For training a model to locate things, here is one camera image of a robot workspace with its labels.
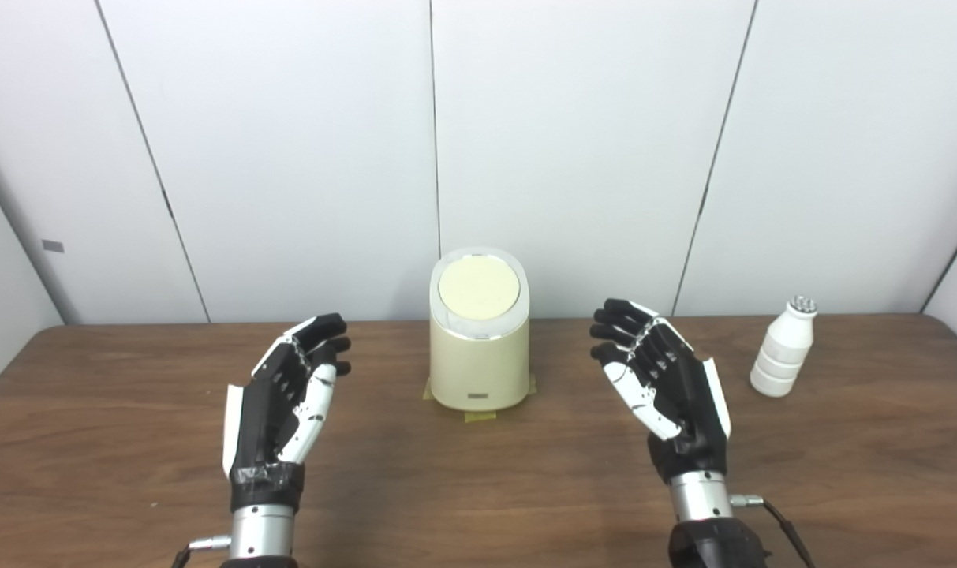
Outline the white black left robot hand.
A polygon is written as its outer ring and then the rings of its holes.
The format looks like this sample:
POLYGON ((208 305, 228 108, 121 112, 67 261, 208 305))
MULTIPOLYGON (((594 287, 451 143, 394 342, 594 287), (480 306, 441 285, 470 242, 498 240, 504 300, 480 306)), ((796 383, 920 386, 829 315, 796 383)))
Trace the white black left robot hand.
POLYGON ((284 331, 244 386, 229 385, 223 421, 222 468, 230 510, 285 506, 297 513, 305 460, 319 438, 338 377, 351 364, 341 314, 320 314, 284 331))

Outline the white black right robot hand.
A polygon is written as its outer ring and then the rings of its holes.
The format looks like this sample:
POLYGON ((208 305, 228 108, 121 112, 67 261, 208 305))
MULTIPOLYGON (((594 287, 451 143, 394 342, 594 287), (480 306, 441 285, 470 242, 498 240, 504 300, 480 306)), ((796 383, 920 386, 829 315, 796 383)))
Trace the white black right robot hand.
POLYGON ((650 435, 659 478, 727 474, 731 418, 712 358, 702 360, 666 317, 626 299, 595 310, 591 349, 612 387, 650 435))

